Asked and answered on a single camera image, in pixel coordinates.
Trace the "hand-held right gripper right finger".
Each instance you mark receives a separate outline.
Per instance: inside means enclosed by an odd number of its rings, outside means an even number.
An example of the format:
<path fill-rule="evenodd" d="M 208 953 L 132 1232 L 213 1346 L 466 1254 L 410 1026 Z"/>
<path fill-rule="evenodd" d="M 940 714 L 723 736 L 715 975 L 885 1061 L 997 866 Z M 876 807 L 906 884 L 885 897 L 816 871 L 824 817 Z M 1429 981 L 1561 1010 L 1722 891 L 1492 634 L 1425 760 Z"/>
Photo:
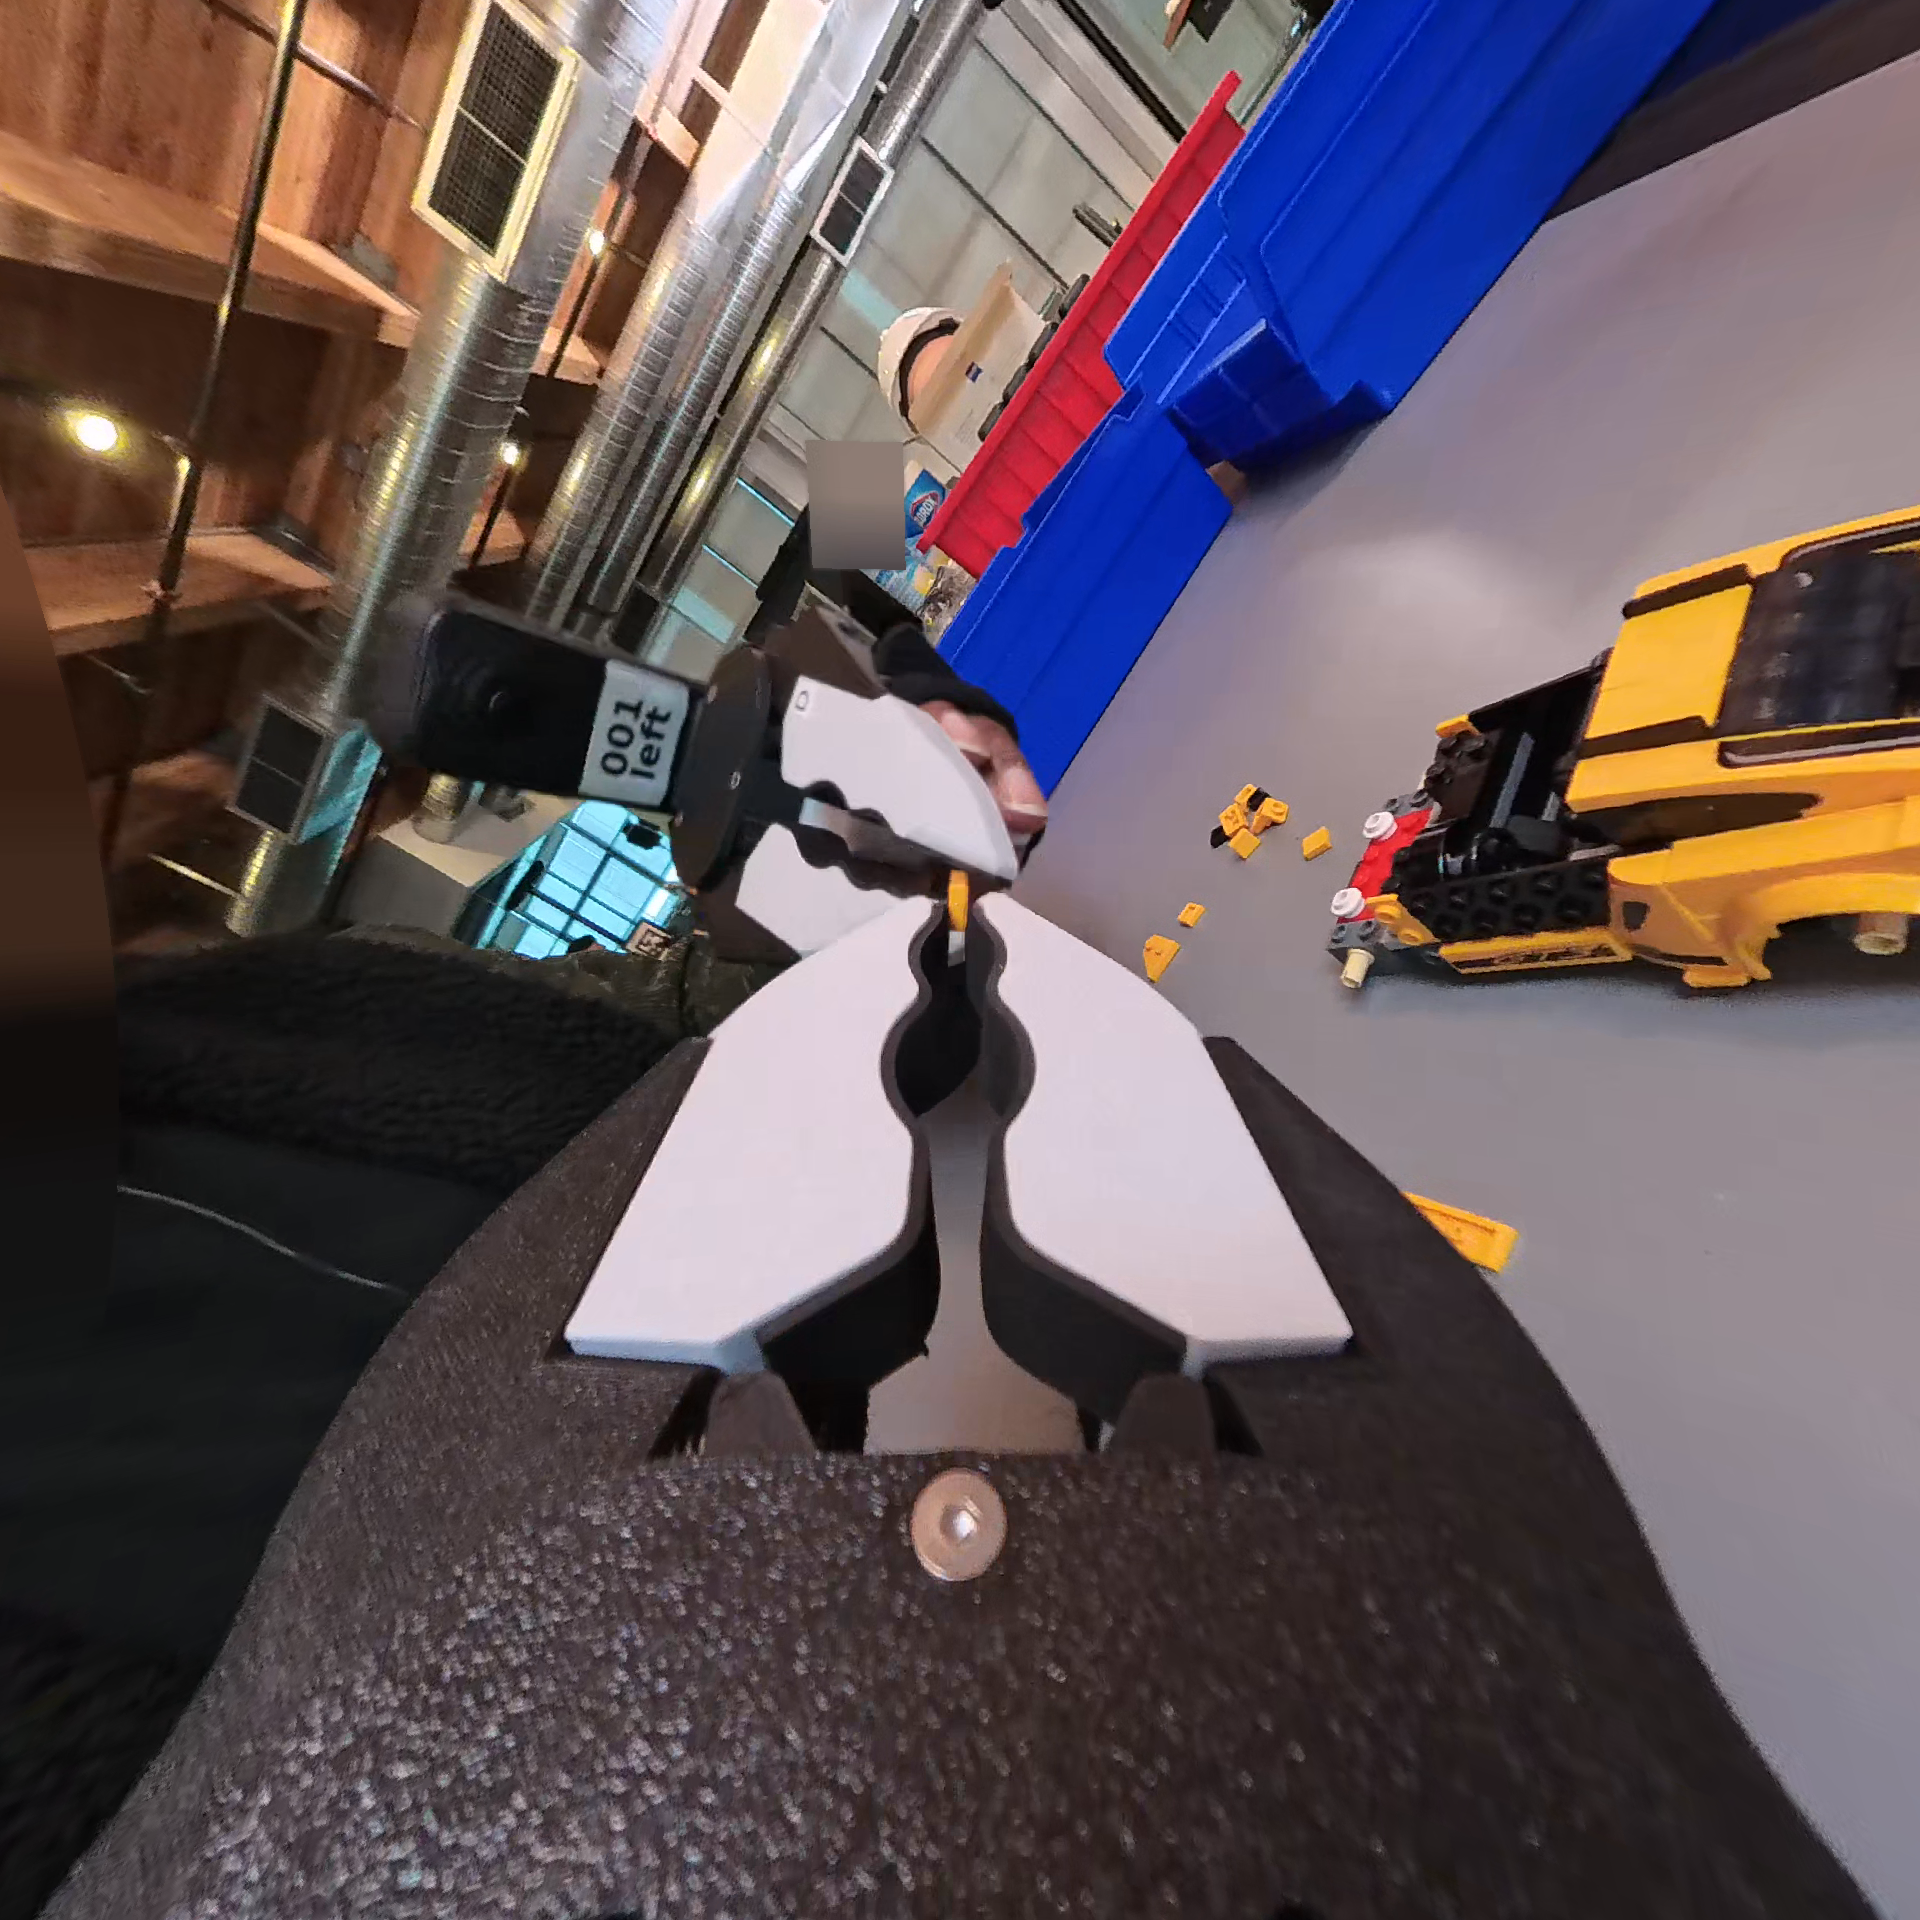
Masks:
<path fill-rule="evenodd" d="M 981 1297 L 1035 1379 L 1320 1360 L 1351 1324 L 1226 1070 L 1142 977 L 1010 894 L 976 906 L 997 1113 Z"/>

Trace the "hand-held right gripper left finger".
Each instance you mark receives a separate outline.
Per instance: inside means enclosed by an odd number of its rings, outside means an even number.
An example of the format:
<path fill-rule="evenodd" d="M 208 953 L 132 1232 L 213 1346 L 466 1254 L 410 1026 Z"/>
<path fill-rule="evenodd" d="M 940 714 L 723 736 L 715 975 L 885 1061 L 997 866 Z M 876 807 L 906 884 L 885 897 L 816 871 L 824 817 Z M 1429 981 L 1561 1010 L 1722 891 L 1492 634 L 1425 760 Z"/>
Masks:
<path fill-rule="evenodd" d="M 767 1371 L 773 1341 L 908 1260 L 932 1187 L 895 1054 L 933 934 L 936 902 L 895 902 L 711 1031 L 565 1324 L 570 1354 Z"/>

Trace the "cardboard box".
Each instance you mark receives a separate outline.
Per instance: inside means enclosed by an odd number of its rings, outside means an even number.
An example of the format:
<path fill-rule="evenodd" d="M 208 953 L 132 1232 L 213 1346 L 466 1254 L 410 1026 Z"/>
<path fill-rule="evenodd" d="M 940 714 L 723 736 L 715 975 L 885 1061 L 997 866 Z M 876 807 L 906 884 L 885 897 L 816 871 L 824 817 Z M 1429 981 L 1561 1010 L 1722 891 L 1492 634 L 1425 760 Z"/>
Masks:
<path fill-rule="evenodd" d="M 1044 321 L 1017 287 L 1012 266 L 998 266 L 948 341 L 913 411 L 921 437 L 948 466 L 974 463 L 1040 331 Z"/>

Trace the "yellow lego car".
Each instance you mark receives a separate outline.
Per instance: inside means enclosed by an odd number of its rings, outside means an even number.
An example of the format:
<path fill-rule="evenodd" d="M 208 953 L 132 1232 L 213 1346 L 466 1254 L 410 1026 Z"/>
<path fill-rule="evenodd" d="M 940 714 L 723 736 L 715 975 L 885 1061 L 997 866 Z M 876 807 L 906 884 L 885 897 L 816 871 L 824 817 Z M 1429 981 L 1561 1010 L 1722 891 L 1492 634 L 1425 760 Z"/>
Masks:
<path fill-rule="evenodd" d="M 1763 984 L 1826 921 L 1916 943 L 1916 511 L 1660 576 L 1590 665 L 1438 726 L 1333 897 L 1338 984 Z"/>

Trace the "white vent grille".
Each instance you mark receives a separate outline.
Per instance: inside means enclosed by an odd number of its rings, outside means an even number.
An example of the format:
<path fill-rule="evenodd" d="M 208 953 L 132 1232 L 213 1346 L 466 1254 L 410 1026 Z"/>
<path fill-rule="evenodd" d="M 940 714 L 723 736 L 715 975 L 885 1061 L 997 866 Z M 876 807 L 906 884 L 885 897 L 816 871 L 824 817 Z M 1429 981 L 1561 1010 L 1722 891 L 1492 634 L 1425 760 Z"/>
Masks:
<path fill-rule="evenodd" d="M 410 212 L 497 281 L 516 276 L 577 75 L 577 52 L 527 4 L 471 8 Z"/>

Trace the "red plastic bin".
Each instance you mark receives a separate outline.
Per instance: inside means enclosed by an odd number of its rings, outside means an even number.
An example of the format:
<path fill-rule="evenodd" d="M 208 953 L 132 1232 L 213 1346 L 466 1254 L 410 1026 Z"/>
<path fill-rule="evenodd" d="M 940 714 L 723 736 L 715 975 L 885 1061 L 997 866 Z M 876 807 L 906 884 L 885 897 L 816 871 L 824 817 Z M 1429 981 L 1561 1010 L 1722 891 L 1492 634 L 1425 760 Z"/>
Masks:
<path fill-rule="evenodd" d="M 1012 384 L 927 529 L 908 540 L 912 552 L 936 552 L 981 581 L 1023 540 L 1023 515 L 1118 405 L 1122 386 L 1107 367 L 1107 342 L 1239 149 L 1239 85 L 1239 73 L 1215 85 L 1101 267 L 1073 287 L 1073 300 Z"/>

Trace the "white hard hat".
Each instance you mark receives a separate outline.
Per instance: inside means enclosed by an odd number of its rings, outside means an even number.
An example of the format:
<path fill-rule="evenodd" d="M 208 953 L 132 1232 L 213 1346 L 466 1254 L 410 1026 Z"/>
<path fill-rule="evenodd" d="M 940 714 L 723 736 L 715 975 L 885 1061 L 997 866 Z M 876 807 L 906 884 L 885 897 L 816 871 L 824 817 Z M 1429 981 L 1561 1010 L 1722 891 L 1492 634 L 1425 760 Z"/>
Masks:
<path fill-rule="evenodd" d="M 876 384 L 897 417 L 912 417 L 917 362 L 933 352 L 936 367 L 943 342 L 959 331 L 962 316 L 940 304 L 917 304 L 897 315 L 878 338 Z"/>

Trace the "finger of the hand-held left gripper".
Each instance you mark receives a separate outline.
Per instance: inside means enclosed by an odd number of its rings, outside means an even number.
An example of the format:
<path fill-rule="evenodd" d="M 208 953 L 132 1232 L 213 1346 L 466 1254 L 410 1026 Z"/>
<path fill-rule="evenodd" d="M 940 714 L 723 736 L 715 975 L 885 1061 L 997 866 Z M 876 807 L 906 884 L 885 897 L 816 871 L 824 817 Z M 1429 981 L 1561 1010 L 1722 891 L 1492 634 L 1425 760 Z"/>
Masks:
<path fill-rule="evenodd" d="M 906 870 L 846 853 L 833 833 L 767 825 L 737 866 L 736 910 L 771 943 L 814 958 L 906 902 Z"/>
<path fill-rule="evenodd" d="M 954 871 L 1006 890 L 1020 853 L 962 751 L 921 708 L 799 677 L 780 719 L 796 841 L 863 891 L 932 897 Z"/>

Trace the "silver air duct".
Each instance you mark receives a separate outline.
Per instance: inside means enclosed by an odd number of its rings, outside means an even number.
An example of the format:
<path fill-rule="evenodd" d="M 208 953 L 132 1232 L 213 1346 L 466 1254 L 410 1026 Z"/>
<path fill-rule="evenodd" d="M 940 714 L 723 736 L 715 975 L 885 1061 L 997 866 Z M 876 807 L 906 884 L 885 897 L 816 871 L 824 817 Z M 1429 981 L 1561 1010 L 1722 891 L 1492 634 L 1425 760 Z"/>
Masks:
<path fill-rule="evenodd" d="M 442 595 L 500 466 L 599 197 L 673 44 L 677 4 L 527 4 L 582 60 L 516 276 L 445 241 L 299 672 L 251 729 L 231 810 L 259 846 L 227 906 L 242 940 L 321 921 L 372 792 L 372 665 L 405 595 Z"/>
<path fill-rule="evenodd" d="M 984 4 L 767 4 L 522 555 L 522 612 L 606 640 L 723 395 L 854 149 L 906 139 L 908 90 Z"/>

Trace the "wooden shelving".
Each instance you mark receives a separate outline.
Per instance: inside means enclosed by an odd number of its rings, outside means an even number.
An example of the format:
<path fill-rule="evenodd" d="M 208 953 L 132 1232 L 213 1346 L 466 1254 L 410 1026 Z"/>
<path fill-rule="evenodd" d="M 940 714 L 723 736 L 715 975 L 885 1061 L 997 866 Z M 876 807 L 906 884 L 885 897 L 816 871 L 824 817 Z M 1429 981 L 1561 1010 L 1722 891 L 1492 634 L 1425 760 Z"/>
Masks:
<path fill-rule="evenodd" d="M 442 244 L 461 4 L 3 4 L 3 496 L 55 656 L 316 607 Z"/>

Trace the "long yellow lego tile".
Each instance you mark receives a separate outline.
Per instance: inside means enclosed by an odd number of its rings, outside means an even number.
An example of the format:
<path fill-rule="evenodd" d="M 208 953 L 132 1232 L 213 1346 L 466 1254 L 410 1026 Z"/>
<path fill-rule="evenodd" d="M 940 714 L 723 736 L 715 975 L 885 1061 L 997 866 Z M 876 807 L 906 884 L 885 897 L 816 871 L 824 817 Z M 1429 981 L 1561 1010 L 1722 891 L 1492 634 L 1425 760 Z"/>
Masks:
<path fill-rule="evenodd" d="M 1510 1266 L 1517 1247 L 1517 1232 L 1511 1224 L 1429 1197 L 1416 1197 L 1409 1190 L 1405 1190 L 1400 1197 L 1474 1266 L 1479 1266 L 1483 1275 L 1498 1275 Z"/>

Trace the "person's left hand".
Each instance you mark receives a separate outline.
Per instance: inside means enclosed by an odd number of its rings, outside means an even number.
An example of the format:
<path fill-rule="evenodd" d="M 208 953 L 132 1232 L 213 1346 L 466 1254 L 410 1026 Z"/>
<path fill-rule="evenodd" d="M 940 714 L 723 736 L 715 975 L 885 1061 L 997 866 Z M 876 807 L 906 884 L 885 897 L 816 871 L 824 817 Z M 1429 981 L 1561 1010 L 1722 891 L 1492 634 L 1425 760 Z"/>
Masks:
<path fill-rule="evenodd" d="M 984 782 L 1017 846 L 1017 860 L 1025 866 L 1044 833 L 1047 804 L 1012 729 L 954 704 L 925 704 L 921 713 L 954 743 Z"/>

